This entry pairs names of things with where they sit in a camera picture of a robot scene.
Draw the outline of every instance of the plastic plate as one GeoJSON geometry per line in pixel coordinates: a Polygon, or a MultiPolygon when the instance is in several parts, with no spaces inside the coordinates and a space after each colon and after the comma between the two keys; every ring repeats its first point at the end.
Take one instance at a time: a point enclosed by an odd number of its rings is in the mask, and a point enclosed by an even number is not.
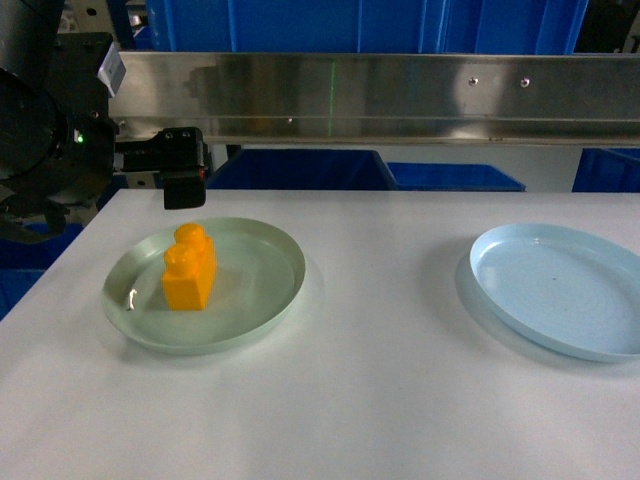
{"type": "Polygon", "coordinates": [[[164,297],[163,255],[177,226],[140,242],[107,276],[102,291],[107,317],[144,347],[199,355],[236,346],[282,319],[302,286],[304,255],[282,230],[243,218],[197,223],[213,238],[218,260],[204,310],[172,311],[164,297]]]}
{"type": "Polygon", "coordinates": [[[513,224],[474,243],[471,270],[507,325],[557,352],[604,362],[640,355],[640,257],[591,234],[513,224]]]}

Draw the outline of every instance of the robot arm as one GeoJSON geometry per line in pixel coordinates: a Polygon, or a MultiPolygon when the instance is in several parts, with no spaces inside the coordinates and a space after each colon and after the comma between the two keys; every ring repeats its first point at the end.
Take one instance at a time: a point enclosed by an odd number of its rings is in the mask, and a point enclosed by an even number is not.
{"type": "Polygon", "coordinates": [[[108,100],[124,77],[106,33],[57,35],[64,0],[0,0],[0,237],[36,243],[65,229],[67,207],[90,206],[123,171],[159,171],[165,208],[204,204],[211,157],[194,128],[116,145],[108,100]],[[44,215],[48,233],[22,220],[44,215]]]}
{"type": "MultiPolygon", "coordinates": [[[[60,73],[71,52],[56,42],[63,6],[64,0],[0,0],[0,185],[13,192],[0,203],[0,236],[26,243],[61,233],[66,207],[91,203],[113,172],[117,127],[108,118],[108,88],[73,91],[50,75],[52,60],[59,59],[60,73]],[[83,108],[59,103],[52,91],[65,88],[83,108]],[[39,214],[48,234],[22,226],[23,218],[39,214]]],[[[84,45],[89,57],[108,50],[99,43],[84,45]]],[[[99,83],[95,75],[93,81],[99,83]]]]}

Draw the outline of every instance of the light blue plate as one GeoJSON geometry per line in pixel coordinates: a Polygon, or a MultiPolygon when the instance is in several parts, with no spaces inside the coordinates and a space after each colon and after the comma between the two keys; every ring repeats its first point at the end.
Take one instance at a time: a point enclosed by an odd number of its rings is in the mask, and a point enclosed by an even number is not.
{"type": "Polygon", "coordinates": [[[557,352],[620,362],[640,356],[640,257],[570,228],[513,224],[481,235],[471,270],[507,325],[557,352]]]}

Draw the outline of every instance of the plate rim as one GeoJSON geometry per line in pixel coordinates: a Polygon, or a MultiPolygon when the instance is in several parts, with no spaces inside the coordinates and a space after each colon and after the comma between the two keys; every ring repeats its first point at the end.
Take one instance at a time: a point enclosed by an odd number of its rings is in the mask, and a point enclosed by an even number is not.
{"type": "Polygon", "coordinates": [[[473,279],[475,284],[479,287],[480,292],[482,293],[483,300],[488,303],[491,310],[498,316],[498,318],[503,321],[510,328],[515,330],[520,335],[524,336],[528,340],[541,345],[545,348],[548,348],[554,352],[561,353],[564,355],[568,355],[571,357],[576,357],[584,360],[591,361],[600,361],[600,362],[622,362],[627,360],[634,360],[640,358],[640,352],[638,353],[618,353],[618,352],[610,352],[604,350],[597,350],[593,348],[587,348],[585,346],[581,346],[575,343],[568,343],[563,340],[559,340],[553,336],[550,336],[546,333],[543,333],[530,325],[523,323],[521,320],[516,318],[514,315],[509,313],[507,310],[502,308],[502,306],[497,303],[492,295],[484,288],[483,283],[479,279],[478,274],[478,266],[480,261],[482,260],[483,252],[478,252],[483,242],[486,241],[490,236],[495,236],[496,233],[499,233],[500,230],[508,230],[508,231],[517,231],[518,229],[531,229],[531,230],[547,230],[547,231],[555,231],[561,232],[565,235],[571,235],[574,240],[578,240],[579,245],[587,244],[595,244],[598,246],[605,247],[605,250],[608,251],[607,255],[610,251],[614,251],[622,255],[623,257],[632,258],[638,265],[640,266],[640,255],[637,255],[633,251],[618,245],[615,242],[607,240],[606,238],[600,237],[598,235],[594,235],[592,233],[567,227],[564,225],[557,225],[551,223],[541,223],[541,222],[522,222],[522,223],[509,223],[504,225],[499,225],[493,227],[480,236],[478,236],[469,251],[469,263],[471,266],[471,272],[473,275],[473,279]]]}
{"type": "Polygon", "coordinates": [[[305,278],[307,277],[306,262],[307,261],[305,258],[305,254],[302,248],[300,247],[300,245],[298,244],[298,242],[296,242],[296,240],[287,232],[270,223],[248,218],[248,217],[237,217],[237,216],[204,217],[199,219],[193,219],[193,220],[189,220],[188,222],[181,222],[173,226],[163,228],[162,230],[159,230],[155,233],[152,233],[151,235],[148,235],[144,239],[137,242],[135,245],[129,248],[124,254],[122,254],[118,258],[118,260],[113,264],[113,266],[109,270],[109,273],[107,274],[103,282],[103,286],[101,289],[102,310],[105,316],[107,317],[107,319],[109,320],[109,322],[122,335],[124,335],[129,340],[145,348],[148,348],[149,350],[168,353],[172,355],[203,355],[203,354],[224,351],[224,350],[228,350],[230,348],[234,348],[236,346],[242,345],[246,342],[251,341],[254,337],[258,337],[261,334],[266,333],[268,330],[275,327],[277,323],[279,323],[279,321],[286,316],[286,314],[294,304],[294,301],[298,298],[300,291],[302,289],[302,286],[305,283],[305,278]],[[205,228],[205,231],[208,232],[209,231],[208,228],[211,228],[211,227],[210,226],[208,227],[207,223],[211,224],[216,222],[220,222],[220,223],[229,222],[229,223],[240,223],[240,224],[249,224],[253,226],[260,226],[260,228],[266,228],[269,231],[275,232],[280,238],[284,239],[287,243],[290,244],[290,247],[292,247],[294,256],[298,257],[297,258],[298,262],[296,265],[292,265],[294,267],[293,268],[294,290],[287,304],[284,305],[275,315],[273,315],[271,318],[269,318],[264,323],[261,323],[255,328],[252,328],[232,338],[219,340],[216,342],[207,343],[207,344],[198,345],[198,346],[168,345],[161,342],[155,342],[143,335],[132,335],[129,332],[123,331],[123,329],[118,324],[118,322],[112,318],[112,316],[110,315],[110,312],[112,310],[115,311],[115,310],[124,309],[125,308],[124,302],[122,302],[122,305],[118,304],[117,302],[114,301],[113,298],[111,298],[111,294],[107,293],[108,288],[110,286],[109,285],[110,282],[113,283],[115,281],[114,277],[118,273],[118,267],[120,268],[122,268],[123,266],[124,268],[131,267],[131,265],[127,265],[127,260],[129,258],[136,258],[135,257],[136,251],[143,250],[145,247],[145,244],[151,243],[152,251],[144,255],[142,259],[136,259],[137,263],[135,265],[135,268],[133,268],[132,270],[134,270],[135,273],[137,273],[140,271],[141,268],[143,268],[150,261],[155,259],[160,252],[164,251],[170,245],[170,240],[169,242],[166,242],[166,241],[162,241],[161,239],[165,237],[167,234],[170,234],[170,238],[171,238],[175,229],[178,228],[180,225],[183,225],[184,223],[198,223],[205,228]],[[155,242],[160,244],[166,244],[166,246],[164,246],[164,248],[159,248],[158,246],[154,247],[153,244],[155,242]]]}

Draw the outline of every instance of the metal frame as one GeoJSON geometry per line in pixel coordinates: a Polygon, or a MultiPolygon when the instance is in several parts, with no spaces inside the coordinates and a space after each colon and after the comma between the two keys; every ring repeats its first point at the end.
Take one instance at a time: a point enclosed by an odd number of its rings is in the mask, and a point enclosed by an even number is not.
{"type": "Polygon", "coordinates": [[[640,144],[640,58],[122,52],[121,139],[640,144]]]}

